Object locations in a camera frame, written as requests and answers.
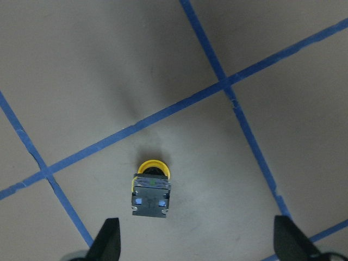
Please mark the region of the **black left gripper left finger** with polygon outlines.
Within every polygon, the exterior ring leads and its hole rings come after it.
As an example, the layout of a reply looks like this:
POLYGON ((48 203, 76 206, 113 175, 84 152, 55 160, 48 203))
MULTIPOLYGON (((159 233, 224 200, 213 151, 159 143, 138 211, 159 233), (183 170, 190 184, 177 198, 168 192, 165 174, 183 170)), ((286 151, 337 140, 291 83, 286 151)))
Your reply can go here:
POLYGON ((85 260, 118 261, 121 254, 120 223, 108 218, 85 256, 85 260))

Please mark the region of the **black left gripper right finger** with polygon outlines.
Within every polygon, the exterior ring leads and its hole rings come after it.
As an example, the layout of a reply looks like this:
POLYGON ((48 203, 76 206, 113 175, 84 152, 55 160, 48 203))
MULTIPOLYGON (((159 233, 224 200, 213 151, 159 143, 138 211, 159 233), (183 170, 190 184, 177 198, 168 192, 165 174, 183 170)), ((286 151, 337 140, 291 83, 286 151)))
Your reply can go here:
POLYGON ((273 246, 281 261, 317 260, 321 256, 320 250, 285 215, 274 217, 273 246))

